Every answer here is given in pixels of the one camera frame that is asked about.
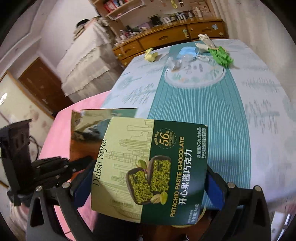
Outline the green wrapper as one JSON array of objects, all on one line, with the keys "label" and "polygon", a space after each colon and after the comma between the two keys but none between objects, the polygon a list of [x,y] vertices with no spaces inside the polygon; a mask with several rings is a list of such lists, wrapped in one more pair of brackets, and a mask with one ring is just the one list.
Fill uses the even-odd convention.
[{"label": "green wrapper", "polygon": [[232,63],[233,59],[230,57],[229,53],[219,46],[218,48],[208,48],[209,53],[213,59],[221,66],[228,68]]}]

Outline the clear plastic wrapper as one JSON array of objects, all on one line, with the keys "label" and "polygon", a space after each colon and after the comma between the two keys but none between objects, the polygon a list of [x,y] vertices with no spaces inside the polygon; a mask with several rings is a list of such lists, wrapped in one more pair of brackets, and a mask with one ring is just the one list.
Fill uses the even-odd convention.
[{"label": "clear plastic wrapper", "polygon": [[187,66],[187,64],[188,63],[185,61],[184,58],[168,57],[166,61],[166,66],[171,71],[178,71],[180,69],[183,69]]}]

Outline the yellow paper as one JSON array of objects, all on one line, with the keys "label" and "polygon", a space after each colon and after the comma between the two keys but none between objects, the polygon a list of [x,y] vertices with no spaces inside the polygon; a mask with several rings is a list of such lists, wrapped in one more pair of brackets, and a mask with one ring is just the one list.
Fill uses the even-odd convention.
[{"label": "yellow paper", "polygon": [[153,52],[153,48],[149,48],[144,52],[144,59],[148,62],[154,62],[158,56],[158,52]]}]

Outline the blue face mask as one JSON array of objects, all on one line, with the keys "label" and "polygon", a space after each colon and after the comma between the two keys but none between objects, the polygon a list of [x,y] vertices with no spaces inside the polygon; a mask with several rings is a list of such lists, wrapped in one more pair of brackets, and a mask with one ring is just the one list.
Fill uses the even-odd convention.
[{"label": "blue face mask", "polygon": [[178,59],[193,61],[199,55],[199,49],[197,47],[183,47],[178,55]]}]

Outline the lace covered piano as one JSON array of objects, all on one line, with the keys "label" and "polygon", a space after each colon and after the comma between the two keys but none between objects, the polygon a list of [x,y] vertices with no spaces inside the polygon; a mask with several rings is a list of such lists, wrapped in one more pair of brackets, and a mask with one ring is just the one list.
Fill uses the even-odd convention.
[{"label": "lace covered piano", "polygon": [[107,20],[98,17],[84,25],[84,31],[57,65],[64,95],[72,102],[112,89],[123,72],[113,46]]}]

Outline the wooden desk with drawers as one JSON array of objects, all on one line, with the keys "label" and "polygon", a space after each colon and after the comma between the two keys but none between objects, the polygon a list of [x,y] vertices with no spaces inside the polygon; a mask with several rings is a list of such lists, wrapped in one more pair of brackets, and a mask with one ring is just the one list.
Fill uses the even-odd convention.
[{"label": "wooden desk with drawers", "polygon": [[149,48],[159,49],[174,44],[199,40],[199,34],[211,39],[228,39],[226,24],[221,19],[199,20],[196,17],[162,24],[130,37],[113,48],[113,53],[126,67]]}]

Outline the green pistachio chocolate box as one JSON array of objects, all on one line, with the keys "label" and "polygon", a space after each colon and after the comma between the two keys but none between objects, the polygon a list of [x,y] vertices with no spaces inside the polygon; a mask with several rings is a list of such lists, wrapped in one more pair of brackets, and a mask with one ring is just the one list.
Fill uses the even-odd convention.
[{"label": "green pistachio chocolate box", "polygon": [[71,114],[71,140],[97,154],[90,207],[113,218],[152,225],[197,223],[204,195],[208,128],[137,118],[136,108]]}]

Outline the teal striped leafy tablecloth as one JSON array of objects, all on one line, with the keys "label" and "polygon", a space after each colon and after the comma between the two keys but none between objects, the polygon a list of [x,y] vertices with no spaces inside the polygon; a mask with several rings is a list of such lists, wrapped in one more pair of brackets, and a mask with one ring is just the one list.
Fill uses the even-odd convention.
[{"label": "teal striped leafy tablecloth", "polygon": [[171,72],[183,44],[159,49],[128,64],[104,108],[137,108],[138,118],[208,126],[208,164],[239,187],[262,187],[268,207],[295,210],[295,105],[267,65],[240,40],[215,40],[234,64],[206,56]]}]

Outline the brown wooden door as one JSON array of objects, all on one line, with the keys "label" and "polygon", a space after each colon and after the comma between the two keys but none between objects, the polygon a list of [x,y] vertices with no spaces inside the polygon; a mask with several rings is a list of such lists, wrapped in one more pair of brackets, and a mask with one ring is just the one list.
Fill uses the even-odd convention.
[{"label": "brown wooden door", "polygon": [[73,104],[70,98],[64,95],[60,79],[39,57],[18,79],[54,115]]}]

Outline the pink bed cover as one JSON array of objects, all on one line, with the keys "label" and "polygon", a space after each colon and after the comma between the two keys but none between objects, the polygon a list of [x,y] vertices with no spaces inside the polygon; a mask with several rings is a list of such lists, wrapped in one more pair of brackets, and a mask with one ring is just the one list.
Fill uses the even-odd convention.
[{"label": "pink bed cover", "polygon": [[[70,159],[72,111],[80,111],[81,109],[99,109],[109,93],[110,91],[102,92],[76,102],[73,105],[61,110],[55,117],[55,120],[49,130],[39,158],[46,159],[61,156]],[[55,206],[55,211],[66,237],[69,240],[75,240],[74,235],[70,232],[70,228],[63,217],[60,207]],[[91,210],[91,195],[89,195],[84,206],[78,208],[78,211],[90,230],[93,231],[97,212]]]}]

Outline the white tissue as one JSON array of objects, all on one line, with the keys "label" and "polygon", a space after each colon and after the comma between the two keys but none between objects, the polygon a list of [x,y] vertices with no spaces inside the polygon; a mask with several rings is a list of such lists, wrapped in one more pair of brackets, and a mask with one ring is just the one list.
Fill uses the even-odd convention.
[{"label": "white tissue", "polygon": [[208,35],[199,34],[198,37],[201,43],[196,43],[195,45],[200,53],[208,52],[209,49],[217,49],[214,42],[209,38]]}]

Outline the floral cream curtain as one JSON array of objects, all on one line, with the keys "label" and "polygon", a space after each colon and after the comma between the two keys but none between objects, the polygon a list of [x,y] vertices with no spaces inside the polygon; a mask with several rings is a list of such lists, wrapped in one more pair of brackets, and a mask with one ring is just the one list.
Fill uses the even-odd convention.
[{"label": "floral cream curtain", "polygon": [[211,1],[229,38],[247,44],[281,81],[295,81],[295,43],[261,1]]}]

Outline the wooden bookshelf with books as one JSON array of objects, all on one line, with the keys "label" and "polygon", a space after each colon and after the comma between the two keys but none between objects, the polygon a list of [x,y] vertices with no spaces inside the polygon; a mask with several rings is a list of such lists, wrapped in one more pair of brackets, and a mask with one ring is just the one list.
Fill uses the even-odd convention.
[{"label": "wooden bookshelf with books", "polygon": [[100,16],[112,21],[145,6],[141,0],[90,0]]}]

